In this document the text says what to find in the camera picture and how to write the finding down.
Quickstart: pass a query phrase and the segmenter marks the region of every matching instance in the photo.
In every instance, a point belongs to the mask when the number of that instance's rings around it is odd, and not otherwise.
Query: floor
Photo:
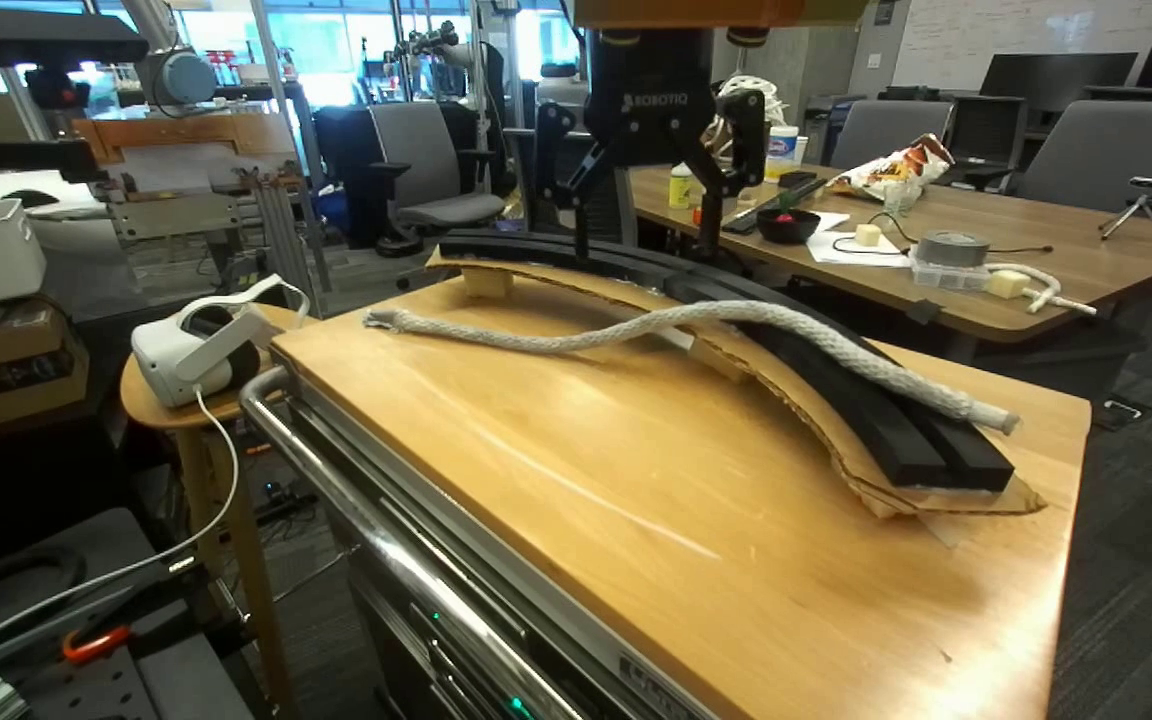
[[[80,321],[145,314],[126,300],[117,247],[52,251],[49,290]],[[415,264],[388,264],[368,251],[331,251],[331,308],[354,308],[396,291]],[[1116,395],[1145,409],[1145,421],[1098,427],[1087,445],[1082,502],[1067,573],[1053,717],[1057,720],[1132,720],[1152,717],[1152,295],[1129,314],[1145,353],[1129,359]],[[295,493],[290,472],[268,466],[274,483]],[[279,625],[290,657],[295,717],[376,717],[368,700],[362,630],[345,596],[345,573],[317,509],[265,525]]]

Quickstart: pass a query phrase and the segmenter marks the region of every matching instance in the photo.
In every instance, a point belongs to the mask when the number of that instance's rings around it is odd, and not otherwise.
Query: white wall
[[[1152,0],[909,0],[890,84],[977,94],[992,54],[1149,54]]]

